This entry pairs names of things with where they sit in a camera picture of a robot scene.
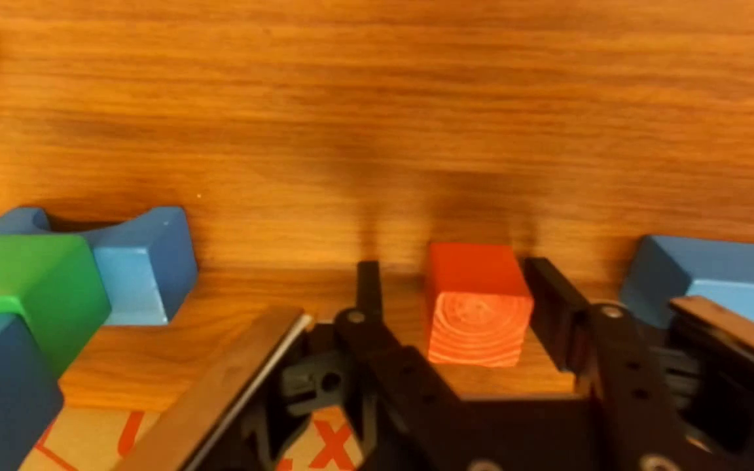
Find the table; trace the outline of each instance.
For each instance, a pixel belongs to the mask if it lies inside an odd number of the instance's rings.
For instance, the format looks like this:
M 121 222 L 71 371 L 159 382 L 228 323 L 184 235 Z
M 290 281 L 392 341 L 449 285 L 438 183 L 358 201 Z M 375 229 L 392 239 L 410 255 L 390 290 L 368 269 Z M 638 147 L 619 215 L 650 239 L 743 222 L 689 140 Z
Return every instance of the table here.
M 164 409 L 270 302 L 329 318 L 379 257 L 418 344 L 432 239 L 613 298 L 644 234 L 754 240 L 754 0 L 0 0 L 0 213 L 190 215 L 170 331 L 104 331 L 71 404 Z M 536 344 L 473 393 L 562 393 Z

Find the screw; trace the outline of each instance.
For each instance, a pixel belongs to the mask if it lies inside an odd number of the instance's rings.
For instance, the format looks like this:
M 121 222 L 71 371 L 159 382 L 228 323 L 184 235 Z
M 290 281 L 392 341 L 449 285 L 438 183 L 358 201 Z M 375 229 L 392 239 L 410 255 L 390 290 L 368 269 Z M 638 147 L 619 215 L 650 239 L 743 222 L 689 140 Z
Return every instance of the screw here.
M 475 459 L 472 467 L 466 467 L 466 471 L 502 471 L 502 467 L 486 459 Z
M 610 319 L 619 319 L 619 318 L 622 318 L 622 310 L 616 306 L 616 303 L 604 303 L 604 306 L 601 306 L 601 315 L 610 318 Z
M 362 323 L 366 323 L 366 315 L 364 311 L 348 311 L 348 323 L 362 325 Z
M 660 456 L 660 452 L 640 456 L 638 469 L 640 471 L 681 471 L 678 464 L 673 464 L 668 456 Z

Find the wood grain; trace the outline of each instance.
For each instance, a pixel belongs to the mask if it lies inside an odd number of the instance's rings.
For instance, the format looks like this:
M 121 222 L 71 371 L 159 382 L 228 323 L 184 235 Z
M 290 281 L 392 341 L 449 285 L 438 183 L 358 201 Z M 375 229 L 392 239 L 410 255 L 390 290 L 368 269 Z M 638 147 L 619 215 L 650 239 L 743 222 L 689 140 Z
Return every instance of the wood grain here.
M 417 274 L 430 239 L 613 297 L 640 234 L 754 240 L 754 0 L 0 0 L 0 213 L 168 201 L 201 293 L 98 335 L 84 400 L 153 355 L 181 391 L 253 318 L 232 281 Z
M 275 350 L 282 354 L 292 345 L 295 333 L 304 333 L 309 319 L 299 319 L 299 310 L 270 310 L 261 319 L 252 323 L 211 369 L 176 400 L 159 425 L 144 434 L 131 456 L 121 460 L 118 471 L 197 469 L 189 460 L 208 434 L 220 437 L 218 425 L 224 422 L 236 397 L 252 397 L 252 386 L 261 382 L 256 375 L 261 375 L 265 362 L 273 362 Z
M 681 310 L 684 318 L 694 318 L 705 325 L 712 325 L 719 331 L 719 335 L 731 344 L 739 344 L 749 350 L 754 350 L 754 323 L 728 311 L 719 303 L 712 303 L 708 298 L 701 297 L 689 297 L 689 298 L 673 298 L 671 302 L 674 310 Z
M 104 328 L 62 378 L 71 406 L 164 410 L 224 348 L 270 306 L 304 306 L 329 323 L 352 303 L 348 272 L 241 272 L 211 269 L 170 328 Z M 424 289 L 418 274 L 384 274 L 384 323 L 401 344 L 424 341 Z M 571 378 L 558 375 L 533 335 L 515 369 L 438 367 L 466 397 L 564 396 Z

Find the orange block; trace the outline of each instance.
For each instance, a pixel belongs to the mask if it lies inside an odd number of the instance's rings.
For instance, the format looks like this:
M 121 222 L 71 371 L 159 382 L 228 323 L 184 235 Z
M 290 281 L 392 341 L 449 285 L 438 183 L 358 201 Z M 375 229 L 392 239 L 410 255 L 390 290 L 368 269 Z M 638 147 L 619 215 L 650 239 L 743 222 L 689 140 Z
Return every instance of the orange block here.
M 533 298 L 507 246 L 430 244 L 432 363 L 512 367 Z

